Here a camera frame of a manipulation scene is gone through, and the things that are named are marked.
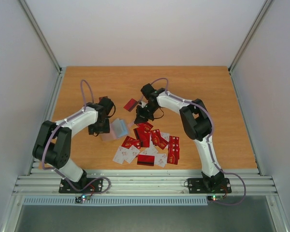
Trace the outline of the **pink leather card holder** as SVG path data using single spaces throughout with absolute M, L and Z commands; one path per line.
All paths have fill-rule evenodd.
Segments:
M 114 141 L 130 134 L 130 128 L 125 120 L 115 119 L 110 123 L 110 132 L 100 134 L 100 138 L 104 142 Z

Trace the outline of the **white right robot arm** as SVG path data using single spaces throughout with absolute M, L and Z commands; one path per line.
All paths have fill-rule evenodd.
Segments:
M 159 108 L 167 108 L 180 115 L 184 132 L 196 145 L 202 164 L 202 184 L 206 193 L 224 190 L 231 193 L 229 180 L 222 171 L 213 146 L 214 126 L 212 119 L 200 99 L 186 100 L 164 88 L 154 89 L 151 84 L 141 88 L 147 103 L 136 108 L 136 123 L 154 120 Z

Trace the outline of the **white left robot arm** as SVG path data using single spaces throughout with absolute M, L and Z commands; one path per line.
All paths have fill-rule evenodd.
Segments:
M 115 110 L 111 99 L 103 97 L 99 103 L 88 102 L 68 118 L 42 123 L 32 155 L 41 161 L 42 169 L 61 175 L 76 192 L 87 189 L 87 174 L 71 158 L 72 138 L 85 128 L 89 135 L 110 132 L 110 112 Z

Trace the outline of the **red VIP card top pile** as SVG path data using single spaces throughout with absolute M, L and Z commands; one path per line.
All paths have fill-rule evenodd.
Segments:
M 153 129 L 153 125 L 149 122 L 139 123 L 137 124 L 137 127 L 141 128 L 146 133 L 150 132 Z

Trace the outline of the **red vip card pile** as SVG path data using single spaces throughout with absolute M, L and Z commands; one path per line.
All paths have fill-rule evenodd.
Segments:
M 153 129 L 153 125 L 149 122 L 139 123 L 137 124 L 137 127 L 141 128 L 146 133 L 150 132 Z
M 141 143 L 140 143 L 140 140 L 137 140 L 137 139 L 134 139 L 130 136 L 127 136 L 121 146 L 124 148 L 127 148 L 127 149 L 134 146 L 137 149 L 139 149 L 139 148 L 141 148 Z

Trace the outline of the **dark red card top centre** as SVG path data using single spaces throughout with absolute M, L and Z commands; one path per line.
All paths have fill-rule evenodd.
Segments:
M 124 105 L 124 109 L 131 112 L 135 107 L 136 105 L 138 104 L 138 101 L 131 98 L 125 105 Z

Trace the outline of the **dark red magstripe card centre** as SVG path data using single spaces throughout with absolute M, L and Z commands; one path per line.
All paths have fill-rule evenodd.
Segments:
M 141 147 L 150 147 L 150 133 L 144 132 L 141 128 L 133 129 L 136 139 L 140 140 Z

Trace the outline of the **red VIP card left pile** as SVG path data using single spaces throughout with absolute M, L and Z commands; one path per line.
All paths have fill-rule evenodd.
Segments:
M 130 136 L 127 136 L 121 146 L 124 148 L 127 148 L 127 149 L 134 146 L 137 149 L 139 149 L 139 148 L 141 148 L 141 143 L 140 143 L 140 140 L 137 140 L 137 139 L 134 139 Z

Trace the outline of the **red VIP card centre right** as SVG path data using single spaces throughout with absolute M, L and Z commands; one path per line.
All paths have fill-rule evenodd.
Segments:
M 151 130 L 150 136 L 153 145 L 158 146 L 162 150 L 167 147 L 168 141 L 162 137 L 159 129 Z

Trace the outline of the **white card centre pile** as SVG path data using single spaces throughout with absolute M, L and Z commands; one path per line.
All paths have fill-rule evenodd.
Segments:
M 158 150 L 154 146 L 150 146 L 143 150 L 140 155 L 149 155 L 149 156 L 154 156 L 158 153 Z

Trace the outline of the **red card stack right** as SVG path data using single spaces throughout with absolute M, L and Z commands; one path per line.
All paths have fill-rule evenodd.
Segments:
M 167 163 L 177 165 L 179 156 L 180 156 L 179 137 L 170 136 L 168 144 Z

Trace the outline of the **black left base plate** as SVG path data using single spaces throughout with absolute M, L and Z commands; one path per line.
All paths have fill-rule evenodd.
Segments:
M 58 192 L 65 193 L 99 193 L 102 191 L 103 180 L 98 179 L 90 183 L 93 178 L 87 178 L 85 181 L 72 182 L 71 180 L 62 179 L 59 185 Z

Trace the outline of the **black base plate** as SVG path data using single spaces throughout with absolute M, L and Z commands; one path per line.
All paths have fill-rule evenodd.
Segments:
M 102 191 L 103 180 L 98 179 L 90 183 L 93 178 L 87 178 L 85 181 L 72 182 L 71 180 L 62 179 L 59 185 L 58 192 L 65 193 L 99 193 Z
M 214 187 L 212 190 L 208 190 L 203 183 L 202 178 L 188 178 L 186 187 L 190 194 L 229 194 L 232 193 L 231 184 L 228 178 L 223 178 L 222 182 Z

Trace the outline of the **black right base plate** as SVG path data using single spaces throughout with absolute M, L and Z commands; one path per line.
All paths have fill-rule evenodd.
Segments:
M 214 187 L 212 190 L 208 190 L 203 183 L 202 178 L 188 178 L 186 187 L 190 194 L 229 194 L 232 193 L 231 184 L 228 178 L 223 178 L 222 182 Z

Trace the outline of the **aluminium front rail frame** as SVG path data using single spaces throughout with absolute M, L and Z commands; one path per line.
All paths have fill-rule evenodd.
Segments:
M 227 175 L 231 196 L 277 195 L 274 180 L 262 176 L 256 169 L 235 170 L 238 176 Z M 189 178 L 200 178 L 200 170 L 88 170 L 89 177 L 107 177 L 111 181 L 108 195 L 176 196 L 187 195 L 184 186 Z M 60 176 L 55 172 L 33 168 L 29 175 L 19 176 L 13 189 L 14 195 L 57 195 Z

